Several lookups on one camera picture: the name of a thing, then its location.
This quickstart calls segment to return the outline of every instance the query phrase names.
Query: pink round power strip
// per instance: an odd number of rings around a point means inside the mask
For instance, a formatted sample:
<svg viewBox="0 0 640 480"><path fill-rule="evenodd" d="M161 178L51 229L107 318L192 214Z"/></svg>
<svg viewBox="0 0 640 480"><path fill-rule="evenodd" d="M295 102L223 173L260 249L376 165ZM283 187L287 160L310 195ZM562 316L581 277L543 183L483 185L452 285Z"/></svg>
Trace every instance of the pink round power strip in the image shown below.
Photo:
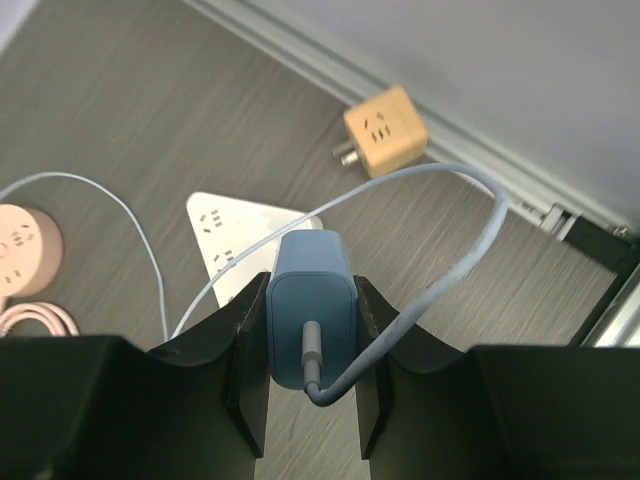
<svg viewBox="0 0 640 480"><path fill-rule="evenodd" d="M55 277L63 256L62 235L48 215L0 204L0 337L23 320L42 322L52 335L78 335L73 319L60 307L44 302L4 309L9 297L43 290Z"/></svg>

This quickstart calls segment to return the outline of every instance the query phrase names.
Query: white power strip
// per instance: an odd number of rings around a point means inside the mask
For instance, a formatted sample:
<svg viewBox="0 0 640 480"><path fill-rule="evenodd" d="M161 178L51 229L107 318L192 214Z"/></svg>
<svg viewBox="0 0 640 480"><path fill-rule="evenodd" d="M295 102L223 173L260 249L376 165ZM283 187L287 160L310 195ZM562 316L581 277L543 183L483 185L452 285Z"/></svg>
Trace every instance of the white power strip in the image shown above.
<svg viewBox="0 0 640 480"><path fill-rule="evenodd" d="M209 278L254 243L304 215L205 192L189 197L187 213ZM313 217L295 229L322 229L322 222ZM220 278L213 286L218 305L229 303L258 273L271 271L279 246L280 239L269 242Z"/></svg>

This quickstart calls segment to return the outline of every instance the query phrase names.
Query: pink cable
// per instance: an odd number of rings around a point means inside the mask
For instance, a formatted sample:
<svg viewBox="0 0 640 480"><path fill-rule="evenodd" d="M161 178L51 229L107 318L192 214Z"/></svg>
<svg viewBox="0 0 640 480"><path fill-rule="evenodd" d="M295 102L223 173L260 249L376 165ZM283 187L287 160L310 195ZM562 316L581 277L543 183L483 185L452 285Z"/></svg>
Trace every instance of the pink cable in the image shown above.
<svg viewBox="0 0 640 480"><path fill-rule="evenodd" d="M2 308L6 305L7 299L2 299ZM23 320L37 320L55 337L66 335L79 335L78 327L73 318L62 308L52 303L19 303L0 314L0 338L9 333L16 324Z"/></svg>

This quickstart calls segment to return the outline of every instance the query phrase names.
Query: wood grain flooring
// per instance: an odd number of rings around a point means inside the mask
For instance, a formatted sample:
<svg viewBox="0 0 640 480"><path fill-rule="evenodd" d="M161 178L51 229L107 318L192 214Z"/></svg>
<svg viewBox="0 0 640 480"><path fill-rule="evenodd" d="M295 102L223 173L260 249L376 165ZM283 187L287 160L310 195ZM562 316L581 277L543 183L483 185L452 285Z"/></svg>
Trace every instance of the wood grain flooring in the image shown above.
<svg viewBox="0 0 640 480"><path fill-rule="evenodd" d="M344 106L177 0L44 0L0 57L0 179L87 175L124 198L164 272L175 324L206 281L185 211L203 190L309 210L365 180L331 158ZM467 248L491 201L461 179L407 178L323 215L354 271L397 307ZM45 180L11 200L49 212L67 255L39 299L84 333L161 342L157 292L126 216L100 192ZM458 348L562 343L612 275L517 217L421 321ZM215 308L208 298L201 318ZM25 325L18 333L36 333ZM364 479L349 396L317 409L272 386L258 479Z"/></svg>

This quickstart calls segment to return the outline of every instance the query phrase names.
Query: white cable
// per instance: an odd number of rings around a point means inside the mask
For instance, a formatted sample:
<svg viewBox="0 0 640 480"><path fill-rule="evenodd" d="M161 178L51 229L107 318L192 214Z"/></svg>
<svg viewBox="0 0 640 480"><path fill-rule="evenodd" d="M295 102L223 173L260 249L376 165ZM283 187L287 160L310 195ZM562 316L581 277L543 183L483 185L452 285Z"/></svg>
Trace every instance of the white cable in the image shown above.
<svg viewBox="0 0 640 480"><path fill-rule="evenodd" d="M345 193L343 195L340 195L339 197L331 200L330 202L328 202L328 203L316 208L315 210L313 210L313 211L307 213L306 215L303 215L302 217L298 218L297 220L294 220L293 222L289 223L288 225L285 225L284 227L278 229L276 232L274 232L274 233L268 235L267 237L263 238L262 240L260 240L259 242L255 243L254 245L249 247L247 250L242 252L240 255L235 257L232 261L227 263L216 275L214 275L213 278L206 283L206 285L202 288L202 290L200 290L198 295L196 295L196 297L191 302L191 304L189 305L189 307L185 311L184 315L182 316L182 318L178 322L178 326L173 331L173 334L171 335L171 338L175 338L177 335L180 334L180 332L184 328L184 325L186 324L186 322L189 320L190 316L192 315L193 311L196 309L196 307L202 301L202 299L205 297L205 295L211 290L211 288L218 281L218 279L220 279L220 277L222 277L222 275L227 273L238 262L240 262L241 260L243 260L247 256L251 255L258 248L260 248L260 247L264 246L265 244L269 243L271 240L273 240L275 238L278 238L281 235L284 235L285 233L287 233L288 231L292 230L293 228L295 228L296 226L300 225L301 223L305 222L309 218L314 217L314 216L324 212L325 210L328 210L329 208L332 208L332 207L334 207L336 205L339 205L340 203L342 203L342 202L354 197L355 195L358 195L359 193L362 193L365 190L368 190L368 189L370 189L372 187L375 187L376 185L379 185L379 184L381 184L383 182L386 182L387 180L391 180L391 179L399 178L399 177L404 177L406 175L414 175L414 174L418 174L418 173L443 172L443 171L459 172L459 173L468 175L470 177L473 177L476 180L479 180L485 186L489 187L489 189L496 196L496 209L494 210L494 213L493 213L493 215L492 215L492 217L491 217L491 219L489 221L489 224L485 228L485 232L484 232L484 233L487 233L487 231L489 230L490 226L492 226L493 230L495 230L493 236L490 238L490 240L488 240L488 245L487 245L487 249L488 249L488 246L491 245L491 243L495 239L495 236L498 233L498 230L500 229L500 226L502 225L502 222L504 220L504 217L506 215L507 208L508 208L508 201L507 201L506 192L504 191L504 189L497 182L495 182L488 175L485 175L484 173L480 172L479 170L476 170L475 168L472 168L472 167L469 167L469 166L466 166L466 165L458 165L458 164L427 164L427 165L418 165L418 166L415 166L415 167L410 167L410 168L405 168L405 169L402 169L402 170L397 170L397 171L389 173L389 174L387 174L387 175L385 175L383 177L379 177L379 178L370 180L367 183L364 183L364 184L354 188L350 192L347 192L347 193ZM71 179L74 179L74 180L79 180L81 182L87 183L87 184L97 188L98 190L103 192L105 195L109 196L111 199L113 199L116 203L118 203L118 205L120 205L122 207L122 209L127 213L127 215L129 215L129 218L131 218L131 221L133 222L134 226L138 230L138 233L140 234L140 237L142 238L142 242L144 243L144 246L145 246L145 248L147 250L147 253L149 254L149 258L151 260L151 264L153 265L153 269L154 269L155 274L156 274L156 279L157 279L157 283L158 283L158 297L159 297L159 302L160 302L160 317L161 317L161 321L162 321L162 331L163 331L163 335L164 335L164 338L165 338L165 341L166 341L168 339L169 328L168 328L167 315L166 315L164 283L162 281L162 274L160 272L160 268L158 266L158 262L156 261L155 255L153 254L153 250L151 249L151 245L149 244L147 236L145 235L144 230L142 229L142 226L140 225L140 222L136 218L135 214L131 211L131 209L117 195L115 195L114 193L109 191L107 188L103 187L99 183L97 183L97 182L95 182L95 181L93 181L93 180L91 180L89 178L83 177L81 175L76 175L76 174L73 174L73 173L55 172L54 171L54 172L36 173L36 174L29 175L27 177L24 177L24 178L14 182L14 183L12 183L8 187L6 187L5 189L0 191L0 202L2 200L4 200L9 194L13 193L15 190L17 190L17 189L19 189L19 188L21 188L21 187L23 187L25 185L28 185L28 184L30 184L32 182L37 181L37 180L42 180L42 179L45 179L45 178L52 178L52 177L71 178ZM480 256L478 258L474 259L474 262L471 265L471 267L473 267L475 265L475 263L477 263L477 261L480 260L480 257L482 257L483 254L484 254L484 252L482 254L480 254ZM455 270L455 267L456 266L452 267L450 272Z"/></svg>
<svg viewBox="0 0 640 480"><path fill-rule="evenodd" d="M147 239L147 236L145 235L144 230L142 229L142 225L140 225L140 222L138 222L138 219L136 218L135 214L131 211L131 209L127 206L127 204L124 203L122 200L120 200L120 198L118 198L118 196L115 193L111 192L110 190L103 187L99 183L94 182L89 178L83 177L82 175L76 175L74 173L66 173L66 172L40 172L40 173L35 173L33 175L28 175L24 178L21 178L20 180L13 182L8 187L0 190L0 202L2 202L7 197L7 195L10 195L14 191L24 187L25 185L28 185L37 180L42 180L44 178L52 178L52 177L72 178L74 180L80 180L81 182L88 183L89 185L96 187L98 190L100 190L102 193L104 193L108 197L112 198L118 205L122 207L122 209L127 213L127 215L129 215L129 218L131 218L131 221L135 225L136 229L138 230L138 233L140 234L140 237L142 238L142 243L144 243L144 247L147 249L147 253L149 254L149 258L151 259L151 264L153 265L153 269L155 270L155 273L156 273L156 279L158 281L158 298L160 300L160 319L162 321L162 334L164 336L164 341L166 342L169 339L169 325L167 323L167 309L165 304L164 282L162 281L162 273L160 273L160 267L158 266L156 257L153 254L153 250L151 249L149 240Z"/></svg>
<svg viewBox="0 0 640 480"><path fill-rule="evenodd" d="M456 171L479 180L494 194L495 206L491 218L489 218L489 221L471 248L469 248L460 260L454 263L447 272L433 281L420 295L409 302L378 338L371 342L369 346L351 362L342 375L326 390L320 390L320 365L318 359L309 357L309 366L307 366L305 362L306 350L311 350L312 353L322 351L319 345L321 334L317 331L319 330L319 326L317 329L313 329L306 328L307 324L304 325L302 358L305 391L314 404L320 407L326 407L342 398L369 368L384 357L394 345L398 343L438 298L447 293L451 287L462 280L471 269L477 265L498 236L509 209L506 190L492 178L469 167L456 168Z"/></svg>
<svg viewBox="0 0 640 480"><path fill-rule="evenodd" d="M198 295L196 295L196 298L193 300L193 302L191 302L191 305L189 305L189 308L187 308L187 311L184 313L184 315L180 319L180 322L178 323L178 326L173 331L173 334L171 335L171 338L175 338L177 335L180 334L180 332L184 328L185 323L187 323L187 320L189 319L189 317L191 316L191 314L193 313L195 308L198 306L198 304L202 301L204 296L209 292L209 290L211 290L211 288L213 287L213 284L216 283L220 279L220 277L222 277L222 275L227 273L238 262L240 262L242 259L244 259L244 258L248 257L249 255L251 255L258 248L260 248L263 245L269 243L274 238L278 238L279 236L284 235L285 233L287 233L288 231L292 230L294 227L300 225L302 222L305 222L306 220L310 219L311 217L315 217L316 215L319 215L320 213L324 212L325 210L328 210L329 208L335 207L336 205L339 205L342 202L344 202L346 200L349 200L351 197L354 197L354 196L358 195L359 193L364 192L365 190L368 190L368 189L370 189L372 187L375 187L376 185L380 185L381 183L386 182L387 180L392 180L394 178L404 177L404 176L407 176L407 175L415 175L415 174L418 174L418 173L426 173L426 172L458 172L458 173L462 173L464 175L467 175L469 177L472 177L472 178L478 180L480 183L485 185L495 196L495 204L496 204L496 206L494 208L494 211L492 213L491 218L487 222L487 226L485 227L485 229L483 231L483 234L481 235L481 238L479 238L476 241L476 243L474 244L474 247L472 247L472 249L469 250L469 252L465 255L465 257L463 257L463 260L469 259L470 268L472 268L473 266L475 266L476 263L478 263L480 258L482 258L482 256L486 252L486 250L493 243L493 240L495 240L495 237L498 235L498 231L500 230L500 227L502 226L502 222L504 221L504 218L505 218L505 216L507 214L507 210L509 208L509 200L508 200L507 193L506 193L506 190L504 189L504 187L502 187L502 185L500 185L498 182L496 182L493 178L491 178L490 176L484 174L480 170L477 170L476 168L473 168L473 167L470 167L470 166L467 166L467 165L461 165L461 164L455 164L455 163L429 163L429 164L426 164L426 165L418 165L418 166L415 166L415 167L404 168L402 170L396 170L395 172L391 172L391 173L389 173L387 175L384 175L382 177L378 177L378 178L375 178L373 180L369 180L367 183L364 183L364 184L354 188L350 192L347 192L345 194L340 195L337 198L334 198L330 202L325 203L321 207L316 208L312 212L309 212L306 215L303 215L302 217L298 218L297 220L294 220L293 222L289 223L288 225L285 225L284 227L278 229L274 233L266 236L265 238L260 240L258 243L255 243L254 245L252 245L251 247L246 249L244 252L242 252L240 255L235 257L232 261L227 263L216 275L214 275L213 278L211 280L209 280L207 282L207 284L202 288L202 290L200 290L200 293L198 293ZM451 273L454 273L454 274L457 273L457 267L458 267L458 264L454 265L451 268L451 270L449 270L449 272L447 272L447 275L451 274ZM445 280L448 282L450 279L451 279L451 277L446 277L446 275L445 275L445 277L441 277L439 279L439 281L443 281L443 283L444 283ZM447 283L447 285L448 286L446 287L445 291L448 290L450 288L450 286L451 286L448 283Z"/></svg>

